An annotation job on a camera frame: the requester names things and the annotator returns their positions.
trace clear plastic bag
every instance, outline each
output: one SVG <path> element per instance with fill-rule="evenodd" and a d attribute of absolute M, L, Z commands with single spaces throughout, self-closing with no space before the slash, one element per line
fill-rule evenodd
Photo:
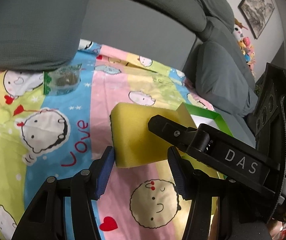
<path fill-rule="evenodd" d="M 54 71 L 44 72 L 44 95 L 59 96 L 68 94 L 80 83 L 82 64 L 63 66 Z"/>

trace yellow sponge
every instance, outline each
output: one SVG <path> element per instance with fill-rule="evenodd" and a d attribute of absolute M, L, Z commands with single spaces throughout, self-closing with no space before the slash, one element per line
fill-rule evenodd
<path fill-rule="evenodd" d="M 167 149 L 171 144 L 150 132 L 147 127 L 150 118 L 158 114 L 187 125 L 180 121 L 179 113 L 174 110 L 129 103 L 118 103 L 113 108 L 110 120 L 116 165 L 119 168 L 136 167 L 167 159 Z"/>

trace picture frame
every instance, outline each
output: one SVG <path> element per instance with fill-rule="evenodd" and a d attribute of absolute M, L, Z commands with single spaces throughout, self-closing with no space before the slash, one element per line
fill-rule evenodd
<path fill-rule="evenodd" d="M 255 39 L 258 39 L 268 24 L 274 10 L 273 0 L 242 0 L 239 10 L 243 14 Z"/>

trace red heart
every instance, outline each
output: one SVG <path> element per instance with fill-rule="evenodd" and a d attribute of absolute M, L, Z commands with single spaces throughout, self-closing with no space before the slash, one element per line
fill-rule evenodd
<path fill-rule="evenodd" d="M 18 115 L 18 114 L 22 113 L 23 111 L 24 111 L 24 107 L 23 107 L 22 105 L 19 105 L 19 106 L 14 110 L 13 116 Z"/>
<path fill-rule="evenodd" d="M 4 98 L 5 98 L 5 103 L 8 105 L 12 104 L 14 101 L 14 98 L 10 97 L 9 95 L 4 95 Z"/>
<path fill-rule="evenodd" d="M 104 222 L 100 224 L 100 230 L 102 231 L 112 231 L 118 228 L 117 223 L 112 217 L 104 217 Z"/>

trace plush toy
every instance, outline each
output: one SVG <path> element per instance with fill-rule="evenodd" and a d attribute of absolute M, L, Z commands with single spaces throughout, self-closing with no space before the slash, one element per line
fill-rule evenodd
<path fill-rule="evenodd" d="M 245 26 L 242 25 L 237 19 L 234 18 L 234 30 L 233 30 L 233 35 L 236 38 L 237 41 L 242 41 L 244 38 L 242 29 L 248 30 Z"/>
<path fill-rule="evenodd" d="M 254 64 L 255 62 L 255 53 L 254 47 L 251 45 L 251 40 L 249 37 L 244 37 L 242 29 L 248 30 L 245 26 L 242 25 L 237 19 L 235 19 L 233 35 L 237 40 L 237 44 L 240 47 L 242 54 L 244 55 L 245 61 L 248 64 L 253 76 L 254 76 Z"/>
<path fill-rule="evenodd" d="M 245 37 L 243 39 L 243 43 L 245 44 L 246 47 L 249 47 L 251 45 L 251 41 L 249 37 Z"/>
<path fill-rule="evenodd" d="M 240 46 L 240 48 L 241 48 L 242 50 L 245 50 L 245 49 L 246 49 L 246 45 L 244 44 L 243 41 L 239 41 L 239 42 L 238 42 L 238 45 Z"/>
<path fill-rule="evenodd" d="M 245 57 L 246 63 L 251 61 L 251 57 L 248 54 L 245 54 L 244 57 Z"/>

